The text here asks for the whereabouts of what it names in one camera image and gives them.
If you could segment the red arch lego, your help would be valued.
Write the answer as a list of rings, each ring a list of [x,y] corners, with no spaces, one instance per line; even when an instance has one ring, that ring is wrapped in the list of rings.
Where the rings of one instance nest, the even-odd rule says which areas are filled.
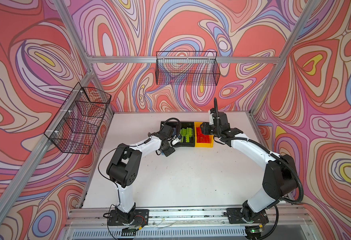
[[[196,128],[196,142],[198,144],[210,144],[210,136],[209,135],[204,135],[201,131],[200,127]]]

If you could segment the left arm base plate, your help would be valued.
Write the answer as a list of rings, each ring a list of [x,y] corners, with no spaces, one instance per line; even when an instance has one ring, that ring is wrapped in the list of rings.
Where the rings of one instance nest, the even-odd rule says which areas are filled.
[[[106,217],[108,226],[141,226],[148,223],[149,209],[132,209],[124,213],[118,209],[111,210]]]

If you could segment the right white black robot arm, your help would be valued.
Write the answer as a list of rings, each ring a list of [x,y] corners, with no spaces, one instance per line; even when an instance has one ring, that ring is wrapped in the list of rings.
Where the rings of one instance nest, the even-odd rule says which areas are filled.
[[[281,201],[295,205],[302,202],[304,189],[293,157],[273,152],[249,138],[242,130],[232,128],[227,115],[218,110],[216,98],[214,107],[209,110],[209,121],[203,122],[200,129],[204,135],[213,136],[219,144],[240,151],[263,170],[260,189],[243,202],[237,214],[242,221],[249,224],[254,222],[256,217]]]

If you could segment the green lego brick top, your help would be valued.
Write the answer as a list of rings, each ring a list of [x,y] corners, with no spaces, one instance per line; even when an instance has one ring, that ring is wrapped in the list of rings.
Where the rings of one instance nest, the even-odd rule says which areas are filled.
[[[180,130],[181,142],[182,143],[190,143],[190,139],[193,137],[193,129],[192,128],[182,128]]]

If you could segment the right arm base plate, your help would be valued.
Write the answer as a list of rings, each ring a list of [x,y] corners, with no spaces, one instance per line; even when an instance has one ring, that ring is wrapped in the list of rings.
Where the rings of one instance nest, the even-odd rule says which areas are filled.
[[[262,224],[269,223],[265,210],[254,213],[251,209],[227,208],[223,213],[228,218],[230,224]]]

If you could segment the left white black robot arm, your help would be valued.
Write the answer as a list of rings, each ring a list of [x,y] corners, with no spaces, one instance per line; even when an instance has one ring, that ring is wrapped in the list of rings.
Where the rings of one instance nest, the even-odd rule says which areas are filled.
[[[175,152],[174,146],[180,142],[181,122],[177,118],[169,118],[161,124],[160,130],[149,133],[146,140],[133,145],[120,144],[106,168],[109,180],[116,185],[118,205],[110,212],[110,218],[123,225],[133,223],[136,203],[133,200],[132,188],[142,157],[155,152],[166,157]]]

